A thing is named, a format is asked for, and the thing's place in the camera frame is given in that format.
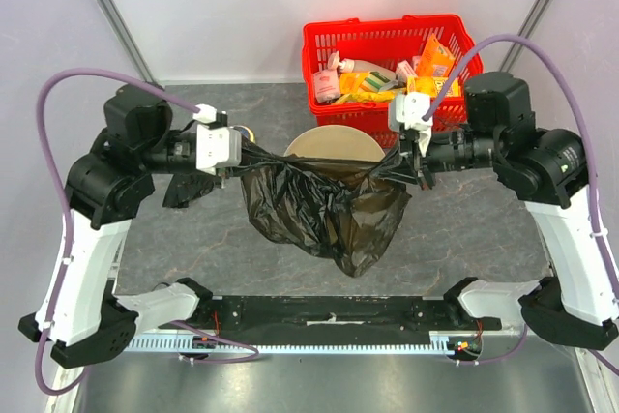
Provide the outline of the black trash bag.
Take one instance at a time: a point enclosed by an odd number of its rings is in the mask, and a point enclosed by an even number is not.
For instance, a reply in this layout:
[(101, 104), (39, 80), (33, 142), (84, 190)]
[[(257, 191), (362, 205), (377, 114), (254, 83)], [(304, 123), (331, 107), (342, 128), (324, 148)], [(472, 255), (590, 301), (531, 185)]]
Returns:
[(185, 209), (212, 191), (215, 182), (205, 173), (174, 174), (162, 202), (163, 208)]
[(396, 151), (377, 162), (284, 157), (246, 141), (232, 169), (250, 224), (267, 240), (331, 259), (357, 278), (392, 242), (410, 200), (389, 179)]

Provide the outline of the beige trash bin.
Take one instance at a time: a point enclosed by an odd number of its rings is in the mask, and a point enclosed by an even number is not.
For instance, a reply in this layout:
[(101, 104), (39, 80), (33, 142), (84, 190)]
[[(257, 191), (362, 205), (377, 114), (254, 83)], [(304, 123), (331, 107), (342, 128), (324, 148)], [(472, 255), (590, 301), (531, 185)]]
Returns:
[(380, 162), (385, 152), (368, 134), (343, 125), (326, 125), (301, 133), (286, 156), (359, 162)]

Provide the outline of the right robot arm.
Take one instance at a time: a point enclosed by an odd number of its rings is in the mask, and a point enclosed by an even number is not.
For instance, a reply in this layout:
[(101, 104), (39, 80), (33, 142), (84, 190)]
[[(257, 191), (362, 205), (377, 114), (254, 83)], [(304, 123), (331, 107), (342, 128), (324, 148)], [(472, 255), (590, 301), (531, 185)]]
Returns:
[(538, 128), (529, 86), (511, 74), (476, 75), (463, 96), (466, 124), (444, 133), (424, 120), (428, 95), (396, 96), (388, 118), (399, 135), (398, 169), (425, 189), (438, 173), (491, 169), (532, 216), (551, 273), (527, 282), (464, 279), (446, 294), (445, 322), (461, 330), (476, 319), (519, 321), (554, 344), (606, 349), (618, 337), (618, 305), (601, 254), (602, 223), (589, 211), (593, 187), (581, 138)]

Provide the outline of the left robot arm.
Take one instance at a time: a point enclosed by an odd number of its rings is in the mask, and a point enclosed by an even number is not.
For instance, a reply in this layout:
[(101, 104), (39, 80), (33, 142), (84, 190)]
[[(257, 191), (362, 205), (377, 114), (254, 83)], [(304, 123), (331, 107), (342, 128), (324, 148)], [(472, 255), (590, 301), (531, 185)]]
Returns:
[(240, 165), (243, 136), (227, 116), (203, 105), (195, 130), (174, 130), (168, 102), (131, 85), (103, 106), (105, 128), (71, 167), (65, 193), (74, 236), (52, 318), (48, 303), (22, 317), (31, 341), (52, 342), (51, 357), (74, 369), (107, 362), (133, 337), (173, 321), (194, 329), (209, 324), (213, 294), (190, 278), (133, 296), (114, 293), (112, 267), (120, 262), (132, 220), (154, 190), (154, 174), (216, 178)]

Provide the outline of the masking tape roll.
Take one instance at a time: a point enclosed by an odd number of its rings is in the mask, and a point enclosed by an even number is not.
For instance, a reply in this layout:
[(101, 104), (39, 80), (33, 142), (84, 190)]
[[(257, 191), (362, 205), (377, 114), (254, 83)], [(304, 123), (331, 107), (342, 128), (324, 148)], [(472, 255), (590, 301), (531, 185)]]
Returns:
[(249, 127), (244, 125), (234, 125), (232, 129), (238, 132), (244, 140), (247, 140), (251, 143), (254, 143), (256, 141), (255, 134)]

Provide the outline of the yellow snack box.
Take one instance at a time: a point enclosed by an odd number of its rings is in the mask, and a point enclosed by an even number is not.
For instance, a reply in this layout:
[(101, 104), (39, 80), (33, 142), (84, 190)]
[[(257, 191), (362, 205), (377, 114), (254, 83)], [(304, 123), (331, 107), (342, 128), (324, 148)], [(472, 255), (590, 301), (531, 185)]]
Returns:
[[(432, 77), (432, 76), (409, 76), (406, 82), (407, 93), (422, 93), (429, 95), (431, 98), (436, 98), (445, 83), (447, 77)], [(455, 80), (447, 90), (446, 97), (458, 98), (461, 96), (460, 86), (457, 80)]]

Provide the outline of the yellow snack bag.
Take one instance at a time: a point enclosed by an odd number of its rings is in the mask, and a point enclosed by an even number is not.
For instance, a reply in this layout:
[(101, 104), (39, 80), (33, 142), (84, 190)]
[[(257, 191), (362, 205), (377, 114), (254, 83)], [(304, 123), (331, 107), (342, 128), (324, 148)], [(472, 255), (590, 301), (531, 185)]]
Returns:
[(341, 105), (347, 103), (384, 103), (390, 102), (396, 96), (405, 93), (406, 90), (404, 88), (396, 88), (379, 92), (356, 91), (343, 94), (333, 102), (333, 105)]

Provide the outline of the green yellow packet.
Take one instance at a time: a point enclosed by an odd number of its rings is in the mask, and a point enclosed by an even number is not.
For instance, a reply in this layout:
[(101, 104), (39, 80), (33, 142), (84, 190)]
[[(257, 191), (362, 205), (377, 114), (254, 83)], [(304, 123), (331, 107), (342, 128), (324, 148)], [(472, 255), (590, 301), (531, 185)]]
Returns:
[(363, 81), (361, 82), (359, 89), (364, 92), (379, 92), (382, 88), (389, 85), (393, 80), (381, 72), (372, 71), (366, 73)]

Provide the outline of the pink small packet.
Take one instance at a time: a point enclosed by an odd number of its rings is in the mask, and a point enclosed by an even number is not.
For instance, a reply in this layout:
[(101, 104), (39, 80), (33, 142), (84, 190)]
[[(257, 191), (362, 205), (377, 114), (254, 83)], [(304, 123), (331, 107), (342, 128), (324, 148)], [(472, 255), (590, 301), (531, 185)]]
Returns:
[(417, 76), (413, 66), (407, 60), (402, 60), (397, 64), (395, 75), (396, 80), (403, 84), (406, 84), (410, 78)]

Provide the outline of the pink pouch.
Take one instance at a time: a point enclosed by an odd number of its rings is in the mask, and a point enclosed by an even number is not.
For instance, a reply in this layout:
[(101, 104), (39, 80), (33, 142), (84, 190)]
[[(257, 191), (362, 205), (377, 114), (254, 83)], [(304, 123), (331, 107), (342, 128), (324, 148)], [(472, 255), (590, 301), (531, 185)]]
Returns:
[(318, 103), (326, 103), (341, 97), (339, 75), (336, 70), (325, 69), (316, 72), (313, 78), (313, 91)]

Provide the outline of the orange carton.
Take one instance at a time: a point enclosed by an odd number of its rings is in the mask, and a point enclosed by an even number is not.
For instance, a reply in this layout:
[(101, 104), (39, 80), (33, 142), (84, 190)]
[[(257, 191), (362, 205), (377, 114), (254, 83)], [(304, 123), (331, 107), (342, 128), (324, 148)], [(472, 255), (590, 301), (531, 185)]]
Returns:
[(447, 77), (455, 62), (456, 57), (451, 50), (442, 45), (435, 34), (431, 34), (415, 67), (415, 73), (417, 76)]

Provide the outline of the orange snack pack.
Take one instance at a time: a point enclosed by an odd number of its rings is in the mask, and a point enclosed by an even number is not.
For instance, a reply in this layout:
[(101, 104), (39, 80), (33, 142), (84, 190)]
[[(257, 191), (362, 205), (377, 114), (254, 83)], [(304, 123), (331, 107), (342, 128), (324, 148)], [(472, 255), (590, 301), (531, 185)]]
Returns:
[(366, 84), (368, 72), (342, 73), (339, 75), (339, 89), (342, 95), (357, 92), (369, 92)]

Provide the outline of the pink capped bottle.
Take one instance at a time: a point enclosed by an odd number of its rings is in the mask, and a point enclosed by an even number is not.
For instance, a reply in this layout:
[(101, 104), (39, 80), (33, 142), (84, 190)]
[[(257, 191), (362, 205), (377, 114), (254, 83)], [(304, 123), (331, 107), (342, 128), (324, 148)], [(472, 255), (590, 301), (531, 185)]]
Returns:
[(388, 80), (395, 80), (396, 73), (374, 63), (359, 59), (342, 59), (339, 52), (331, 53), (327, 59), (327, 68), (339, 73), (371, 73), (378, 72)]

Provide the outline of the red plastic basket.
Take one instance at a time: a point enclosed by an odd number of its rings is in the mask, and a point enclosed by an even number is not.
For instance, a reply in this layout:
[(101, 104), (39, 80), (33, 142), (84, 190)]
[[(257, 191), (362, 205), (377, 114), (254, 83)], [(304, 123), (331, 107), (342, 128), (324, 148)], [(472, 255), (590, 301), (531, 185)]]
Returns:
[(362, 59), (394, 70), (399, 62), (423, 52), (434, 35), (460, 60), (474, 45), (461, 18), (453, 14), (404, 15), (400, 19), (308, 23), (303, 28), (302, 72), (307, 86), (309, 110), (319, 126), (344, 125), (371, 136), (383, 148), (390, 148), (397, 136), (388, 127), (386, 103), (318, 103), (313, 75), (327, 66), (338, 51), (343, 58)]

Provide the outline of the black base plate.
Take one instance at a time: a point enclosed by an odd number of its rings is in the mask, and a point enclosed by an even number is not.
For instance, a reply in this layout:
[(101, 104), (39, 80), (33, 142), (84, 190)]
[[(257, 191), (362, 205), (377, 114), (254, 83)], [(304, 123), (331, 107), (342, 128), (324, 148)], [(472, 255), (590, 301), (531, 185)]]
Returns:
[(223, 296), (200, 302), (186, 322), (253, 346), (427, 344), (432, 331), (502, 329), (498, 318), (419, 296)]

